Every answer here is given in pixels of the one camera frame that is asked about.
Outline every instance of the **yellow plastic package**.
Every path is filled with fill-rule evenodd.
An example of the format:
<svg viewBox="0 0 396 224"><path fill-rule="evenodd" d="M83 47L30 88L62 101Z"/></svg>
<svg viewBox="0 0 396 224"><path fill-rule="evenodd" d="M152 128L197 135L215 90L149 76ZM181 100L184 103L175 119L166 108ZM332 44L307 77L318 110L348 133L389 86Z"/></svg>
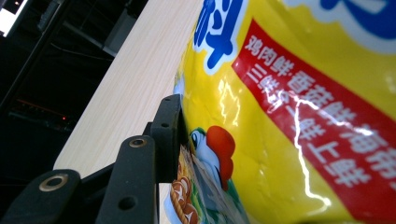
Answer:
<svg viewBox="0 0 396 224"><path fill-rule="evenodd" d="M205 0L175 92L250 222L396 222L395 21L396 1Z"/></svg>

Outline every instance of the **wooden table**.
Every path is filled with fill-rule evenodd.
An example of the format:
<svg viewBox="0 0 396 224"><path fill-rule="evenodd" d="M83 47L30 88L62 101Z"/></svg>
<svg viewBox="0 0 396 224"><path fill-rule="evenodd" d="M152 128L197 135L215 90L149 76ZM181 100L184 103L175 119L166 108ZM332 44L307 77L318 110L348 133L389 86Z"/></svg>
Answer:
<svg viewBox="0 0 396 224"><path fill-rule="evenodd" d="M202 3L148 1L54 169L73 169L83 178L113 163L121 142L143 132L161 99L172 94L177 67ZM160 188L162 205L169 186ZM169 222L162 206L160 222Z"/></svg>

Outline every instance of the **cartoon character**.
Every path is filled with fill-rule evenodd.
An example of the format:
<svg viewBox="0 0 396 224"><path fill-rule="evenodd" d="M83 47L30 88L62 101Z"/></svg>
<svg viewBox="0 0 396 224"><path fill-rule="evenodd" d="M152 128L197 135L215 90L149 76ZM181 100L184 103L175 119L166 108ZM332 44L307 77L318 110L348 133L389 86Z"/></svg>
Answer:
<svg viewBox="0 0 396 224"><path fill-rule="evenodd" d="M194 130L191 139L195 146L195 156L205 167L207 174L218 187L227 191L228 180L233 174L231 159L235 149L233 137L225 129L211 126L206 133L201 128Z"/></svg>

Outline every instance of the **blue chinese character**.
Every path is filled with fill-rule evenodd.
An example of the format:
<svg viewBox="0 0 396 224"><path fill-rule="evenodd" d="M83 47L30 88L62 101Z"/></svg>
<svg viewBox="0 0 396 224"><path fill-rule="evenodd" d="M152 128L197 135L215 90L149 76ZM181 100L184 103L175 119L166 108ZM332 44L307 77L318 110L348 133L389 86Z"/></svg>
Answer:
<svg viewBox="0 0 396 224"><path fill-rule="evenodd" d="M331 10L341 1L365 30L384 39L396 38L395 0L361 1L360 3L351 0L320 0L320 5L326 10Z"/></svg>
<svg viewBox="0 0 396 224"><path fill-rule="evenodd" d="M194 46L200 48L204 41L212 50L206 65L214 68L223 55L233 53L232 35L243 0L223 0L217 6L214 0L205 0L194 33Z"/></svg>

